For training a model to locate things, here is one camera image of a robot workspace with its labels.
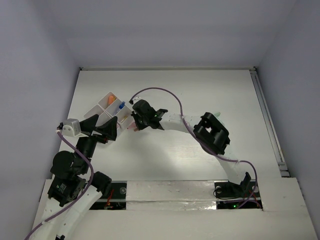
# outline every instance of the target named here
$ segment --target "white table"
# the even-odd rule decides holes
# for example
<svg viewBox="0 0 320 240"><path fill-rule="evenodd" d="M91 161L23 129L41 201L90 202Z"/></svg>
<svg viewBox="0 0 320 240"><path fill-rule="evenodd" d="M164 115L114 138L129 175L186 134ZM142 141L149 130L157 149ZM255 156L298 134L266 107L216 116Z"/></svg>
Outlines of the white table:
<svg viewBox="0 0 320 240"><path fill-rule="evenodd" d="M185 189L189 184L202 183L178 180L225 180L218 161L204 153L185 133L152 129L125 131L112 145L98 145L92 164L95 171L114 181L128 181L127 210L88 211L74 233L74 240L317 239L297 180L281 178L247 70L81 71L68 117L82 120L110 91L122 100L129 100L147 87L174 92L182 101L186 115L221 112L233 152L239 159L251 161L257 170L263 211L175 208L184 204L185 196L190 196L187 200L191 202L212 201L214 205L210 184L208 188ZM166 92L151 90L140 96L155 109L179 110L174 98ZM75 138L68 140L77 143ZM70 151L65 144L60 150ZM254 175L249 166L243 167ZM167 184L159 180L175 182ZM40 222L51 181L45 183L35 224Z"/></svg>

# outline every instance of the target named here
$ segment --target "gray wall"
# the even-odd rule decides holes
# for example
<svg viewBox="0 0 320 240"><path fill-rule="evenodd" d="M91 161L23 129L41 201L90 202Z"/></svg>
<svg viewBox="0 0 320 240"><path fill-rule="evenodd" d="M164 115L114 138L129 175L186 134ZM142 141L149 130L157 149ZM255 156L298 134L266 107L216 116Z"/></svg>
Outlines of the gray wall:
<svg viewBox="0 0 320 240"><path fill-rule="evenodd" d="M285 161L320 237L320 1L299 0L258 75Z"/></svg>
<svg viewBox="0 0 320 240"><path fill-rule="evenodd" d="M55 129L67 116L79 72L42 2L1 1L2 240L22 240L31 229L60 142Z"/></svg>
<svg viewBox="0 0 320 240"><path fill-rule="evenodd" d="M82 67L247 67L296 0L47 1Z"/></svg>

